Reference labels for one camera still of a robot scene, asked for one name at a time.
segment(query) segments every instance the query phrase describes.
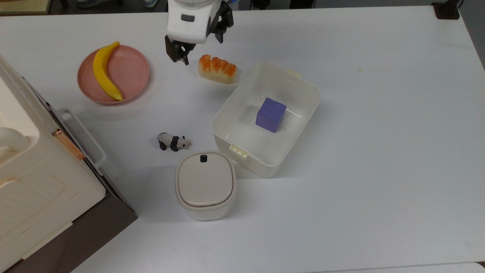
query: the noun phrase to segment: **copper latch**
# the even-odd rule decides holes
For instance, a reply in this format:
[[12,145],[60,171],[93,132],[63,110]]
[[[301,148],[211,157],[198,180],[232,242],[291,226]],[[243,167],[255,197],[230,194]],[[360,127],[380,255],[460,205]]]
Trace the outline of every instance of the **copper latch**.
[[55,137],[56,140],[79,161],[86,158],[81,150],[74,143],[72,143],[72,141],[61,131],[61,129],[58,128],[56,131],[52,132],[52,136]]

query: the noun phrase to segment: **plastic container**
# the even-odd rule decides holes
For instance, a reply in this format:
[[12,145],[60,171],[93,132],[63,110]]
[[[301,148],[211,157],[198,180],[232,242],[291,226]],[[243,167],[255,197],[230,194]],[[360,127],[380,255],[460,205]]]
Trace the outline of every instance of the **plastic container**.
[[0,98],[0,272],[4,272],[65,231],[102,200],[106,190],[33,87],[1,56]]
[[175,172],[178,202],[197,220],[223,217],[236,195],[232,161],[223,153],[207,151],[184,157]]
[[[217,148],[257,175],[271,177],[320,103],[320,90],[291,70],[255,65],[212,121]],[[266,98],[287,106],[276,133],[256,125]]]

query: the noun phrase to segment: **pink plate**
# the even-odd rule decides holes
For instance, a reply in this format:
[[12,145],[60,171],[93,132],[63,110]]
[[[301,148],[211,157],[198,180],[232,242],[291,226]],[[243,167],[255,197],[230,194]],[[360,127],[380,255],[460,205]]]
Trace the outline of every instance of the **pink plate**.
[[111,81],[120,89],[123,100],[114,101],[104,92],[93,73],[93,60],[96,52],[84,59],[78,71],[78,85],[86,97],[105,105],[129,102],[136,98],[145,87],[150,67],[143,54],[138,50],[120,45],[111,53],[108,60],[108,75]]

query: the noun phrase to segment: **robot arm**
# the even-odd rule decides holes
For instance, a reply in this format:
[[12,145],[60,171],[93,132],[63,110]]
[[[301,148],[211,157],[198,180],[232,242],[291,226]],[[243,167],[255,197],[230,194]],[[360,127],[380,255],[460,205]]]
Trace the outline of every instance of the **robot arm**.
[[189,64],[187,55],[196,44],[204,44],[214,33],[223,42],[223,34],[232,27],[232,10],[221,0],[168,0],[165,47],[172,61]]

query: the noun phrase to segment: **small white container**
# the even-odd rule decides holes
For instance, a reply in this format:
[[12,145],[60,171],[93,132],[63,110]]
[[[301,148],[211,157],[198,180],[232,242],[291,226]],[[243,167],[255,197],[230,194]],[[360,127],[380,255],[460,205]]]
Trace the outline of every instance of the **small white container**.
[[[291,70],[255,65],[212,121],[217,148],[261,177],[271,177],[320,103],[320,90]],[[286,105],[276,133],[256,125],[266,98]]]
[[184,157],[175,172],[178,202],[197,220],[223,217],[236,195],[236,173],[223,153],[207,151]]

